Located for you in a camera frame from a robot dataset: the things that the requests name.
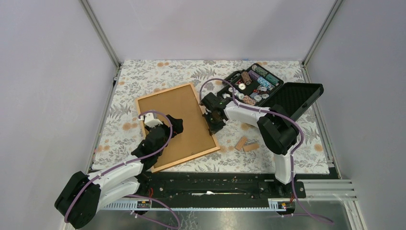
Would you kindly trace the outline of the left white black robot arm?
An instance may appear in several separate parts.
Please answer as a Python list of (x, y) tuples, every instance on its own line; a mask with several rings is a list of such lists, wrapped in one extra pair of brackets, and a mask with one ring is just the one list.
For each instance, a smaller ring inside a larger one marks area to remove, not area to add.
[(106, 205), (125, 196), (147, 194), (148, 183), (137, 177), (152, 168), (169, 141), (183, 132), (182, 119), (165, 115), (161, 121), (158, 114), (150, 110), (138, 116), (148, 134), (125, 160), (97, 172), (78, 171), (71, 176), (54, 203), (66, 223), (80, 229)]

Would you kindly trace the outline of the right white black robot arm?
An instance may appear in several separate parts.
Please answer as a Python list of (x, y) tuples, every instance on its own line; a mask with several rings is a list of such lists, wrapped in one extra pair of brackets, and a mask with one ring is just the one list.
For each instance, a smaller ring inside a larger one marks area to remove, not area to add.
[(233, 120), (256, 127), (265, 146), (275, 157), (275, 193), (287, 197), (293, 192), (294, 165), (293, 153), (302, 144), (297, 144), (297, 136), (303, 135), (298, 124), (290, 117), (279, 114), (268, 107), (257, 107), (235, 102), (232, 98), (222, 98), (209, 93), (200, 105), (205, 107), (203, 114), (209, 134), (220, 131), (226, 121)]

